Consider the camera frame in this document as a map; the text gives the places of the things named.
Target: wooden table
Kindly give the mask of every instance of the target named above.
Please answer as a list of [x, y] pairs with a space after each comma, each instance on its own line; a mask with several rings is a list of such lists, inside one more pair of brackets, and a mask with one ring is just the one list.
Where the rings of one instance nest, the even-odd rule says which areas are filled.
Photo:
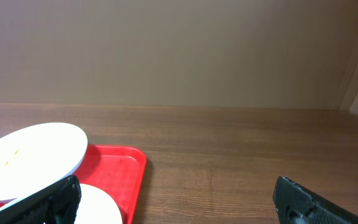
[[51, 121], [148, 157], [134, 223], [278, 223], [278, 176], [358, 215], [358, 117], [338, 111], [0, 104], [0, 137]]

